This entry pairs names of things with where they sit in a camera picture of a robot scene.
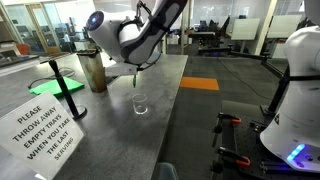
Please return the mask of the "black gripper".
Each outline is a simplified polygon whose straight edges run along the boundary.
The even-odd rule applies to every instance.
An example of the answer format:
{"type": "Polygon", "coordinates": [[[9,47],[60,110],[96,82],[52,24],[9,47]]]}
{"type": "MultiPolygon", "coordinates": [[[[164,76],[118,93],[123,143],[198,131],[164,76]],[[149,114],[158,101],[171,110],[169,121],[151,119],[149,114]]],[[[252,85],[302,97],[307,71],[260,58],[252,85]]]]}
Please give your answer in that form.
{"type": "Polygon", "coordinates": [[[136,75],[137,73],[137,66],[127,63],[116,63],[105,68],[105,75],[107,77],[129,76],[136,75]]]}

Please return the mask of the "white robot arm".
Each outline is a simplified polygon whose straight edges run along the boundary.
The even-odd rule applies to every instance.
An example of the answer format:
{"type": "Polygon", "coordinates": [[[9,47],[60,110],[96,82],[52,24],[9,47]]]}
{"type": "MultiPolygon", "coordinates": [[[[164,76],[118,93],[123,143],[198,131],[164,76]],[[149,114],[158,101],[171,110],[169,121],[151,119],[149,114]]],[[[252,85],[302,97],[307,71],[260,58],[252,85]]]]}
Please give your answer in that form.
{"type": "Polygon", "coordinates": [[[137,75],[143,64],[153,65],[155,48],[184,10],[187,0],[156,0],[150,10],[141,0],[136,10],[93,12],[86,29],[94,42],[114,61],[105,75],[137,75]]]}

